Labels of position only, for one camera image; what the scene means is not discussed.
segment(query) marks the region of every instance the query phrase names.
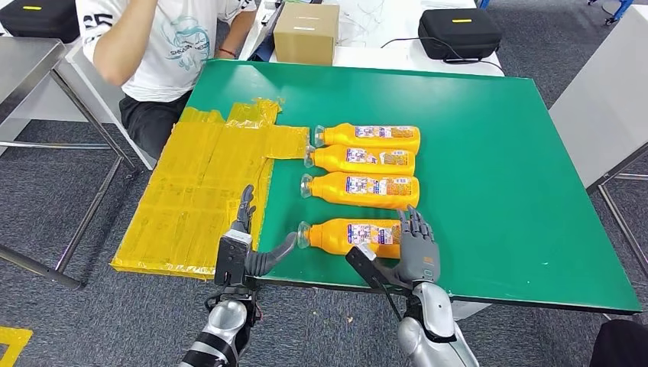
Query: bottle label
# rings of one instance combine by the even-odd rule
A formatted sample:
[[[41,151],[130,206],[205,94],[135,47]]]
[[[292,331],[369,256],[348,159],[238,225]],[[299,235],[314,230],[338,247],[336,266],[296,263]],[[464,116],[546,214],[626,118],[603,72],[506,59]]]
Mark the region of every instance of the bottle label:
[[[412,180],[406,177],[374,180],[369,177],[346,177],[347,193],[372,193],[374,195],[411,195]]]
[[[349,148],[346,150],[346,161],[349,163],[377,164],[378,158],[368,153],[365,149]]]
[[[398,245],[400,242],[400,226],[380,227],[371,224],[349,224],[347,240],[352,245]]]
[[[382,152],[381,163],[393,164],[396,166],[407,166],[407,152],[406,151]]]
[[[365,149],[349,148],[346,150],[346,161],[349,163],[407,165],[406,151],[384,151],[375,157]]]
[[[412,126],[356,126],[355,136],[358,138],[412,138]]]

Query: white t-shirt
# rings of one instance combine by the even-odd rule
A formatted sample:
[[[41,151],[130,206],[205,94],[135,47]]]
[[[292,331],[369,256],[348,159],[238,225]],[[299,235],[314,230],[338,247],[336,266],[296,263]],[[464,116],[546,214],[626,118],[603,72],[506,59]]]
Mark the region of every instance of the white t-shirt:
[[[76,0],[83,53],[92,62],[98,39],[119,21],[129,0]],[[190,91],[214,56],[216,21],[254,11],[254,0],[158,0],[151,37],[124,93],[141,102],[171,102]]]

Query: cardboard box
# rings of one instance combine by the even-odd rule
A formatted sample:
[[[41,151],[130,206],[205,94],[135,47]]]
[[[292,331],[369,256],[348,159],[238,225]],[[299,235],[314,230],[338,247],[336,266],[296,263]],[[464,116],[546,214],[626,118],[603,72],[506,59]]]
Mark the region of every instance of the cardboard box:
[[[277,61],[333,65],[339,5],[286,3],[274,29]]]

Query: plastic bottle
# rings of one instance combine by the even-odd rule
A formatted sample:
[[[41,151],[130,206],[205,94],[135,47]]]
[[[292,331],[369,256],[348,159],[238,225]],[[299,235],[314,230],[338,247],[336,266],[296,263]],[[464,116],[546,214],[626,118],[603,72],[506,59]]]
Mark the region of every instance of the plastic bottle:
[[[297,246],[318,247],[346,255],[353,245],[366,244],[379,258],[400,258],[400,221],[392,219],[331,219],[322,224],[301,222]]]
[[[306,148],[304,165],[324,168],[328,172],[414,175],[416,155],[411,151],[390,148],[347,148],[343,145]]]
[[[360,148],[395,148],[419,152],[421,132],[416,126],[353,126],[348,123],[334,128],[315,128],[315,146],[346,145]]]
[[[337,204],[407,209],[419,203],[419,181],[415,177],[387,174],[333,172],[321,177],[304,174],[302,197],[318,196]]]

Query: yellow tape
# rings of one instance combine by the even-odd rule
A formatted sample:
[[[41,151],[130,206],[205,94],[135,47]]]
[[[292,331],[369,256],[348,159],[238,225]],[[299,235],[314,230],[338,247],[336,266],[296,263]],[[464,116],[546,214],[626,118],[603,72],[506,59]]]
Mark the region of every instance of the yellow tape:
[[[31,330],[0,326],[0,344],[8,346],[5,354],[0,354],[0,367],[11,367],[16,363],[18,355],[29,342],[31,335]]]
[[[275,126],[280,107],[259,99],[217,111],[185,109],[112,259],[119,271],[209,279],[220,236],[254,185],[251,234],[261,234],[274,159],[302,158],[308,128]]]

